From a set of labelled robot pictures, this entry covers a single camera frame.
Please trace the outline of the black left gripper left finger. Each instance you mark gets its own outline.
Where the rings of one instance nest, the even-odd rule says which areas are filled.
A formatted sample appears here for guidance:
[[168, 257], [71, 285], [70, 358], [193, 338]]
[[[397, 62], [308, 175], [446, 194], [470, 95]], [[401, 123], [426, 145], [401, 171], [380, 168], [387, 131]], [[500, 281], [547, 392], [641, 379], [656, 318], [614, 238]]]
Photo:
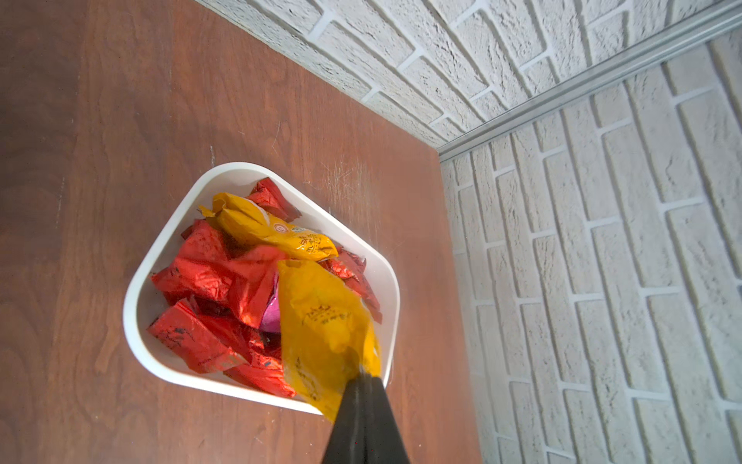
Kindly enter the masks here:
[[323, 464], [365, 462], [365, 380], [366, 375], [360, 374], [347, 384], [328, 439]]

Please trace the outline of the yellow foil tea bag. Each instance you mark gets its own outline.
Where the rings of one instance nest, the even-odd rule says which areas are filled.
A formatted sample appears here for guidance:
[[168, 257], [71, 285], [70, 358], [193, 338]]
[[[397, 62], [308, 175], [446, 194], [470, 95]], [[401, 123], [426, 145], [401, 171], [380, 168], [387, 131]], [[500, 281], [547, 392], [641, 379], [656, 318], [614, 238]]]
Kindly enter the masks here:
[[347, 384], [382, 374], [382, 349], [361, 298], [320, 264], [277, 265], [284, 379], [332, 423]]

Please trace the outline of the red tea bag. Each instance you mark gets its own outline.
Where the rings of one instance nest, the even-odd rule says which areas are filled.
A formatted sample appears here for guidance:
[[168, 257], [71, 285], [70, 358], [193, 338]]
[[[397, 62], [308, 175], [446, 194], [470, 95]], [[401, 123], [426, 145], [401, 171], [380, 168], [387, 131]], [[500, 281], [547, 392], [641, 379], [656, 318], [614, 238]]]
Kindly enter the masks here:
[[195, 297], [229, 309], [240, 322], [258, 329], [274, 295], [277, 263], [288, 255], [267, 245], [235, 255], [224, 234], [206, 220], [195, 220], [182, 237], [172, 263], [151, 276], [168, 303]]

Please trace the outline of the white plastic storage box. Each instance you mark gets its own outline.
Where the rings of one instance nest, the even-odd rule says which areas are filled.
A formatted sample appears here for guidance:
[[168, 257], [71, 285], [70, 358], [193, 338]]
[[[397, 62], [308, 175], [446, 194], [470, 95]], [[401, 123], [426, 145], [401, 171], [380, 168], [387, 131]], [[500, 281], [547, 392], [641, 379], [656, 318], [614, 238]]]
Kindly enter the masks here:
[[124, 333], [137, 361], [165, 382], [319, 416], [319, 410], [298, 396], [293, 399], [273, 396], [241, 385], [221, 373], [197, 374], [147, 333], [151, 323], [168, 308], [150, 275], [175, 258], [183, 242], [181, 233], [200, 217], [197, 208], [211, 205], [218, 193], [246, 195], [257, 181], [266, 177], [271, 178], [288, 201], [301, 211], [297, 225], [323, 233], [366, 259], [364, 275], [381, 304], [383, 315], [383, 322], [375, 325], [382, 350], [382, 380], [385, 385], [390, 382], [401, 305], [399, 282], [392, 266], [374, 247], [289, 182], [268, 168], [249, 162], [228, 162], [213, 167], [182, 199], [131, 278], [123, 305]]

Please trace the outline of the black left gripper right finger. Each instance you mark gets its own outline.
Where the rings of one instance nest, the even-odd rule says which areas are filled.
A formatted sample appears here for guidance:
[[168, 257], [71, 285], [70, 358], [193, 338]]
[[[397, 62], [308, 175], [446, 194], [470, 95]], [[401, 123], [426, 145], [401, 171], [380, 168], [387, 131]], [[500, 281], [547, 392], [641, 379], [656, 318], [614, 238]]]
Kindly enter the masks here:
[[382, 380], [364, 377], [365, 463], [410, 464]]

